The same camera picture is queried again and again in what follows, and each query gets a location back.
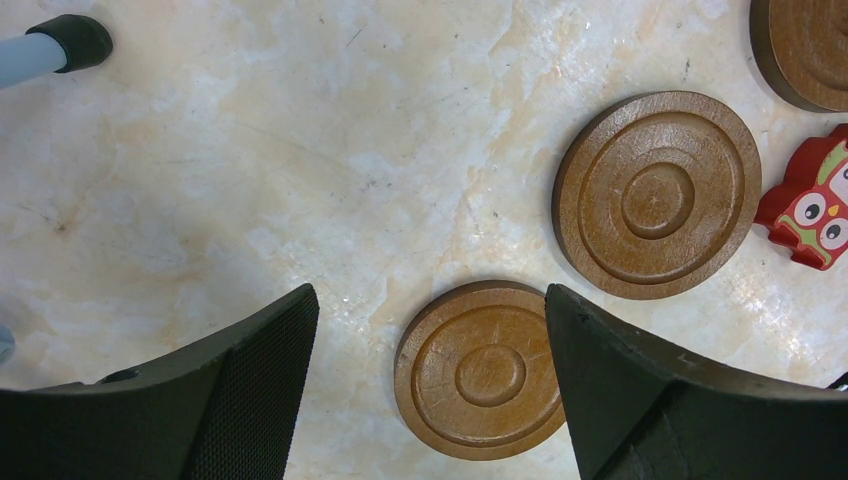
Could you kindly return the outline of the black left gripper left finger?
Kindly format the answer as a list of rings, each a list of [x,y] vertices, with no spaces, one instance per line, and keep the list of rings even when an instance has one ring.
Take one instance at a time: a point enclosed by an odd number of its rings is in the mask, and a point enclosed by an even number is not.
[[[154,360],[1,393],[5,479],[280,479],[319,302],[304,284]]]

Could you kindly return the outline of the red owl toy block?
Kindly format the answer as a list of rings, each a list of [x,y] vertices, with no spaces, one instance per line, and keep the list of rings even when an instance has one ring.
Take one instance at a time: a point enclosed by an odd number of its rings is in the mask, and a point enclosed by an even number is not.
[[[761,198],[754,222],[796,263],[826,271],[847,251],[847,125],[810,137],[782,181]]]

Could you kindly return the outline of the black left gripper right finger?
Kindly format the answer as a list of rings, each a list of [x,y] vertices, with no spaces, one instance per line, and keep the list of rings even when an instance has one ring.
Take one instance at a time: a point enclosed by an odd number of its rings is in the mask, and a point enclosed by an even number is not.
[[[843,479],[847,381],[782,381],[703,357],[552,284],[545,315],[584,479]]]

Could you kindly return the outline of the brown wooden coaster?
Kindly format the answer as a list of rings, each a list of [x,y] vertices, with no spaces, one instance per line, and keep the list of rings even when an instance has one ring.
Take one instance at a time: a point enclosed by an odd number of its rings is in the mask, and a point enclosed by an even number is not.
[[[564,257],[604,292],[671,297],[714,275],[752,226],[762,168],[725,103],[692,91],[623,99],[576,135],[555,177]]]
[[[545,296],[518,282],[472,282],[431,301],[405,330],[393,375],[407,428],[451,457],[508,458],[566,422]]]
[[[847,111],[847,3],[752,1],[756,65],[786,102],[817,113]]]

